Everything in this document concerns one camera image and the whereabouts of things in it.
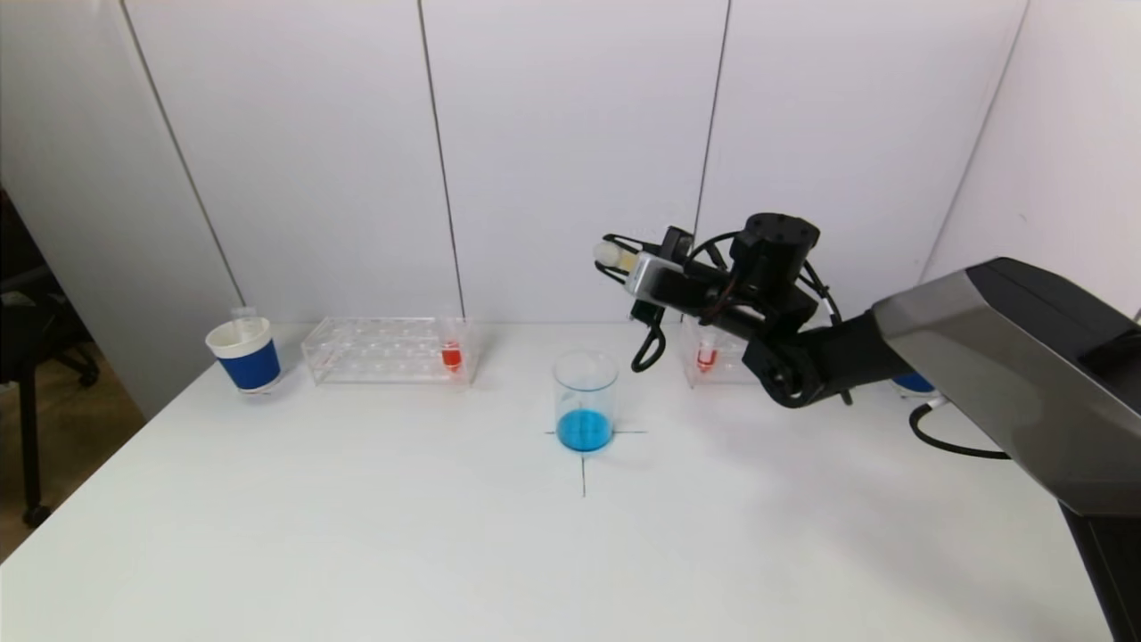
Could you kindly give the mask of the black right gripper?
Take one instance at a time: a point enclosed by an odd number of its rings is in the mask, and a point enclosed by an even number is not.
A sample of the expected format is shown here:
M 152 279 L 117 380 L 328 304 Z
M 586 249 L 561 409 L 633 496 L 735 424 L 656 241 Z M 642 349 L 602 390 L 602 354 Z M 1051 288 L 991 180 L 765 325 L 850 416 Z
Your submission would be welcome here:
M 628 269 L 600 260 L 594 260 L 594 269 L 617 284 L 628 281 L 628 296 L 633 301 L 631 320 L 661 322 L 669 310 L 675 310 L 709 322 L 729 298 L 731 269 L 718 246 L 730 239 L 733 231 L 699 242 L 675 226 L 667 227 L 658 243 L 604 235 L 604 243 L 628 252 Z

